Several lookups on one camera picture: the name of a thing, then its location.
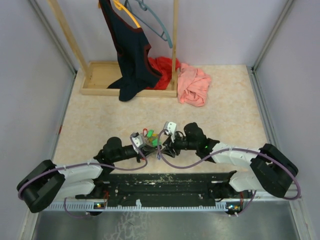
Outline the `green key tag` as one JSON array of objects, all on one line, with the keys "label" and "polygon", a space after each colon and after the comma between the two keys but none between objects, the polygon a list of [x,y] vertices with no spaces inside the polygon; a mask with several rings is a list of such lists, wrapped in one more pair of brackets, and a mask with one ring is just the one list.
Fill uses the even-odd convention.
[{"label": "green key tag", "polygon": [[157,147],[158,145],[162,144],[161,141],[158,141],[158,139],[154,139],[151,143],[153,147]]},{"label": "green key tag", "polygon": [[147,132],[147,135],[146,135],[146,136],[147,136],[148,138],[151,138],[151,137],[153,137],[154,135],[155,135],[155,134],[154,134],[154,130],[151,129],[151,130],[149,130],[149,131]]}]

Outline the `red key tag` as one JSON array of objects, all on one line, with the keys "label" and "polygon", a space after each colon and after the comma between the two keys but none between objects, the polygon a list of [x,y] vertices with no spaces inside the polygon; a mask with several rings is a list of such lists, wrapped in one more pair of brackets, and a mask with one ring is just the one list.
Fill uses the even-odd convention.
[{"label": "red key tag", "polygon": [[143,135],[147,135],[147,134],[148,134],[148,130],[147,130],[146,128],[144,128],[144,129],[142,130],[142,133],[143,133]]}]

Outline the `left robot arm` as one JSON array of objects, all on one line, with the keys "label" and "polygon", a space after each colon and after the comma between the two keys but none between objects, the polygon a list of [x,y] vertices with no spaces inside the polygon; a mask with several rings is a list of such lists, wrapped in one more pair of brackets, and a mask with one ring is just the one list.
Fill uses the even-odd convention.
[{"label": "left robot arm", "polygon": [[132,135],[130,141],[123,146],[120,138],[111,137],[96,156],[83,163],[58,166],[50,159],[42,161],[17,185],[18,198],[32,213],[39,213],[57,200],[79,195],[101,197],[104,186],[96,180],[117,169],[116,162],[140,162],[157,150],[141,135]]}]

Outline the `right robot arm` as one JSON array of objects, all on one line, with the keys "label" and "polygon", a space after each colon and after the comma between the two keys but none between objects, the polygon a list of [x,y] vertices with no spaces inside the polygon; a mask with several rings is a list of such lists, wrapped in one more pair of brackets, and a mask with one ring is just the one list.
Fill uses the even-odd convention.
[{"label": "right robot arm", "polygon": [[240,192],[265,191],[285,200],[296,200],[301,196],[301,187],[296,179],[298,168],[274,145],[266,143],[263,147],[249,149],[231,146],[207,137],[195,122],[187,124],[180,134],[174,122],[166,122],[159,136],[166,135],[158,148],[159,157],[169,166],[178,168],[164,156],[175,158],[184,151],[195,151],[199,161],[187,165],[190,169],[202,162],[229,164],[246,171],[232,173],[223,185],[223,192],[235,198]]}]

